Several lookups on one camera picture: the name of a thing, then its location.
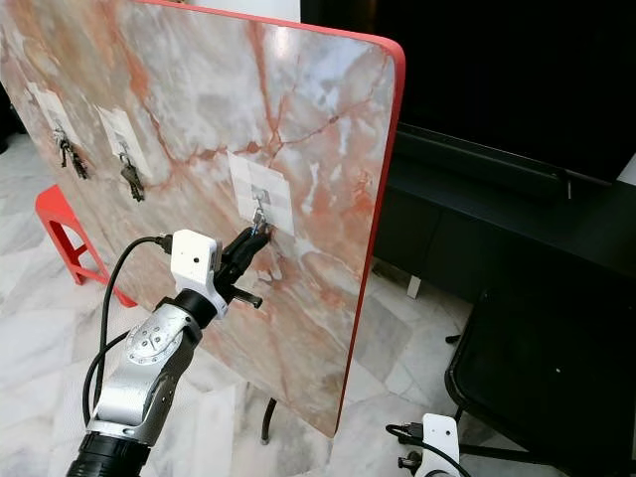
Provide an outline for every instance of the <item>television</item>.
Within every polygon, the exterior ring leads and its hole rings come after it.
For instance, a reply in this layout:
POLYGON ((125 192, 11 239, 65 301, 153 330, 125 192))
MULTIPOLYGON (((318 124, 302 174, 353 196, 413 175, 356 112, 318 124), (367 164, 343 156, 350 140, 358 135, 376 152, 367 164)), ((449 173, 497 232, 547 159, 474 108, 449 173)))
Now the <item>television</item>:
POLYGON ((396 154, 541 195, 636 153, 636 2, 302 0, 301 18, 401 44, 396 154))

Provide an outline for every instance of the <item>black chair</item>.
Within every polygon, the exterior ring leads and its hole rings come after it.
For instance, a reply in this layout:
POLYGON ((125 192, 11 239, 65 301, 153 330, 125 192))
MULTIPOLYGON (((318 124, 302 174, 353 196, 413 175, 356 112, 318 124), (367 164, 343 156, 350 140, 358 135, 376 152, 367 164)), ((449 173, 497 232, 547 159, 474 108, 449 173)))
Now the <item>black chair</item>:
POLYGON ((460 452, 549 464, 570 476, 629 475, 635 321, 628 305, 586 296, 484 293, 446 388, 457 420, 466 411, 528 452, 469 444, 460 452))

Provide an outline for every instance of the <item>black table leg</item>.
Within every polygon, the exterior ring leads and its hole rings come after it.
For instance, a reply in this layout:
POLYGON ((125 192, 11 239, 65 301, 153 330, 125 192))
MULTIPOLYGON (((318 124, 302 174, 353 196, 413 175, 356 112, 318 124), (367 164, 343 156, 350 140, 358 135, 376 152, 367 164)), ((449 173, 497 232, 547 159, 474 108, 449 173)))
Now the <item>black table leg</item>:
POLYGON ((269 443, 269 423, 271 422, 271 416, 274 414, 275 407, 276 399, 272 397, 267 404, 265 415, 262 417, 262 430, 260 431, 260 443, 262 445, 269 443))

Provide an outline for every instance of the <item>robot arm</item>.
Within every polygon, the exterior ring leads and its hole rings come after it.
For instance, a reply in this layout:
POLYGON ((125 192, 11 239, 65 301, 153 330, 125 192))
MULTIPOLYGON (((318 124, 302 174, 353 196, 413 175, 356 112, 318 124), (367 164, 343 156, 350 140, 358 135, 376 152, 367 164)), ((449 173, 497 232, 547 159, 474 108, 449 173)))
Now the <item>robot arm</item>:
POLYGON ((265 224, 245 229, 225 250, 192 231, 174 233, 170 269, 179 293, 161 300, 128 334, 68 476, 139 475, 202 330, 213 318, 223 318, 234 298, 256 308, 262 303, 234 284, 268 240, 265 224))

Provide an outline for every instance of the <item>black cable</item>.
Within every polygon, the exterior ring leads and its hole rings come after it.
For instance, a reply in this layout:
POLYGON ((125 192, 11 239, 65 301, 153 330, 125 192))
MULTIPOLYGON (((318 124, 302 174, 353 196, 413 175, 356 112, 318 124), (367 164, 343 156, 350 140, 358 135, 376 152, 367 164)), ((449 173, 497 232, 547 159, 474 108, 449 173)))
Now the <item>black cable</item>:
MULTIPOLYGON (((110 297, 112 296, 112 290, 115 286, 115 280, 117 279, 117 274, 119 274, 119 270, 123 265, 123 262, 130 255, 133 249, 141 243, 145 243, 148 241, 152 241, 154 243, 161 244, 163 240, 162 237, 142 237, 135 240, 131 243, 126 250, 123 251, 115 268, 112 270, 112 274, 110 275, 110 279, 108 280, 108 284, 106 285, 106 291, 103 295, 103 305, 101 306, 101 330, 99 332, 99 352, 101 353, 106 347, 106 340, 108 335, 108 307, 110 306, 110 297)), ((105 364, 105 353, 101 355, 99 363, 97 364, 97 378, 95 380, 95 390, 92 398, 92 405, 96 406, 99 401, 99 396, 101 395, 101 385, 103 383, 103 368, 105 364)))
POLYGON ((416 445, 423 449, 430 450, 431 452, 440 456, 450 465, 452 465, 455 469, 457 469, 457 471, 461 475, 463 475, 464 477, 470 477, 470 474, 466 471, 466 469, 464 469, 461 465, 459 465, 459 463, 455 462, 455 460, 452 457, 450 457, 448 454, 446 454, 445 452, 442 452, 437 447, 433 447, 430 444, 426 444, 423 440, 419 440, 419 439, 416 439, 415 437, 411 437, 410 435, 408 435, 405 432, 403 425, 389 424, 387 425, 386 430, 389 434, 397 437, 401 443, 416 445))
POLYGON ((90 366, 88 367, 88 371, 86 372, 86 378, 83 380, 83 389, 81 391, 81 412, 83 413, 83 423, 88 425, 90 421, 90 409, 88 408, 88 400, 90 398, 90 382, 92 381, 92 375, 95 372, 95 368, 102 361, 103 357, 110 351, 110 349, 115 346, 117 343, 122 341, 130 330, 120 334, 117 338, 112 340, 106 346, 104 346, 103 350, 100 350, 97 353, 97 356, 94 357, 90 366))

